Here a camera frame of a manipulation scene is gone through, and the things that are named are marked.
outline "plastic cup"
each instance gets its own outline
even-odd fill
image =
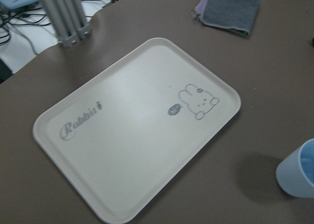
[[[278,165],[276,178],[289,195],[314,198],[314,139],[308,140]]]

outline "cloth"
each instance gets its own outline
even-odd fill
[[[205,25],[249,36],[259,8],[259,0],[201,0],[194,16]]]

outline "white tray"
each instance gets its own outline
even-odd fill
[[[54,105],[33,135],[103,221],[130,221],[235,115],[237,92],[162,38]]]

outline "table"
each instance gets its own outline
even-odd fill
[[[122,0],[93,34],[48,48],[0,85],[0,222],[100,224],[36,144],[36,118],[153,37],[177,44],[239,93],[240,112],[130,224],[306,224],[313,199],[278,186],[278,164],[314,137],[314,3],[261,0],[252,35],[206,27],[199,0]]]

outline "light blue cup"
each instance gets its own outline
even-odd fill
[[[314,139],[308,140],[278,165],[276,178],[289,195],[314,198]]]

